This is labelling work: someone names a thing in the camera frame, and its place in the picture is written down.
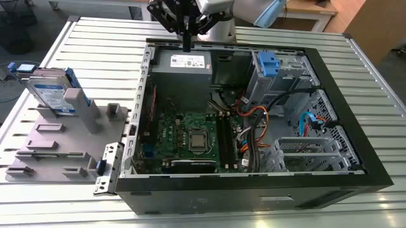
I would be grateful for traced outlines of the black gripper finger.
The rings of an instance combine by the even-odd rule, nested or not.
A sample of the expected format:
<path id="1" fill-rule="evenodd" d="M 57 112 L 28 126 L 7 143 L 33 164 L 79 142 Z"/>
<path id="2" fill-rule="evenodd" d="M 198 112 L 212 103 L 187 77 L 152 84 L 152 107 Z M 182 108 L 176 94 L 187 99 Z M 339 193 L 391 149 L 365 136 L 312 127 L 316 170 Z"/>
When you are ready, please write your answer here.
<path id="1" fill-rule="evenodd" d="M 171 15 L 172 11 L 164 9 L 164 0 L 150 0 L 147 10 L 155 20 L 162 24 L 170 33 L 175 33 L 178 39 L 182 40 L 182 50 L 188 51 L 188 37 L 184 35 L 184 21 L 183 16 L 178 19 L 178 15 Z"/>
<path id="2" fill-rule="evenodd" d="M 228 43 L 234 41 L 234 17 L 224 11 L 210 14 L 203 19 L 190 16 L 187 21 L 188 51 L 194 41 Z"/>

